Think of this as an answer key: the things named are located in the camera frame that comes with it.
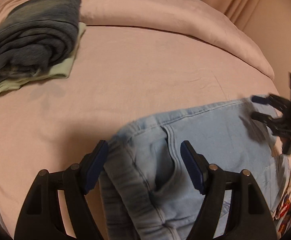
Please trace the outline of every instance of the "bed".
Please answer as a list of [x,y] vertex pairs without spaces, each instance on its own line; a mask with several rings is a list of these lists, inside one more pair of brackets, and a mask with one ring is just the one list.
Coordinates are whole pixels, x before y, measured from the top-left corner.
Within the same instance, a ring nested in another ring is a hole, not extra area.
[[[0,0],[0,22],[27,0]],[[260,49],[199,0],[82,0],[71,75],[0,97],[0,211],[13,236],[37,172],[67,168],[121,126],[157,112],[277,94]],[[71,224],[60,194],[67,232]],[[87,195],[104,237],[99,189]]]

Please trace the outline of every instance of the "light green folded cloth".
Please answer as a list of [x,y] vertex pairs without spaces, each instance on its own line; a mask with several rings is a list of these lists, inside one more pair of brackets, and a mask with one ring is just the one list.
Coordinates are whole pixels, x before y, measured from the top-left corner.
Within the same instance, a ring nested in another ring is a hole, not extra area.
[[74,50],[70,53],[69,57],[66,58],[64,61],[52,66],[49,73],[41,75],[41,76],[35,76],[35,77],[3,80],[0,82],[0,93],[4,91],[18,90],[24,84],[31,81],[38,81],[38,80],[43,80],[43,79],[48,79],[48,78],[68,78],[72,69],[73,62],[75,60],[75,56],[78,51],[80,39],[85,29],[86,29],[86,25],[84,23],[79,23],[78,38],[77,38]]

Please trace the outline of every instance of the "gray folded towel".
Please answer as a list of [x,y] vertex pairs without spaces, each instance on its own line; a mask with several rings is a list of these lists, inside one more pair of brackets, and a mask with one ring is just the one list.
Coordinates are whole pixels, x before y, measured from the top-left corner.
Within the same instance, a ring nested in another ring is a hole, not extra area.
[[47,73],[73,51],[81,0],[29,0],[0,25],[0,82]]

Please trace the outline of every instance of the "light blue jeans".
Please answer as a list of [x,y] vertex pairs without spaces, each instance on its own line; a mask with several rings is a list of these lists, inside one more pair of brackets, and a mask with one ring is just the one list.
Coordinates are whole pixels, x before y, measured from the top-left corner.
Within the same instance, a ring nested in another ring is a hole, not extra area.
[[[193,188],[181,159],[183,140],[225,171],[250,170],[274,211],[290,177],[289,163],[285,155],[271,157],[276,138],[251,120],[252,111],[276,117],[272,107],[241,99],[155,114],[123,127],[109,141],[100,176],[110,240],[187,238],[204,196]],[[215,236],[224,232],[230,198],[226,192]]]

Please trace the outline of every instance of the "blue gripper pad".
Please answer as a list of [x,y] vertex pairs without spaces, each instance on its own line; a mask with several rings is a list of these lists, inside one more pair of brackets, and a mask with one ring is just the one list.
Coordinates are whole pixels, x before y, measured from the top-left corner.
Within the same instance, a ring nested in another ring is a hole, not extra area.
[[262,104],[262,105],[268,105],[269,104],[269,99],[268,98],[263,98],[263,97],[258,97],[258,96],[252,96],[251,101],[254,103]]
[[103,165],[108,157],[109,146],[104,140],[99,141],[92,153],[84,156],[80,163],[81,189],[86,195],[95,187]]
[[208,180],[208,170],[205,163],[200,159],[200,156],[193,149],[189,141],[181,143],[180,153],[194,188],[199,190],[202,195],[205,195]]

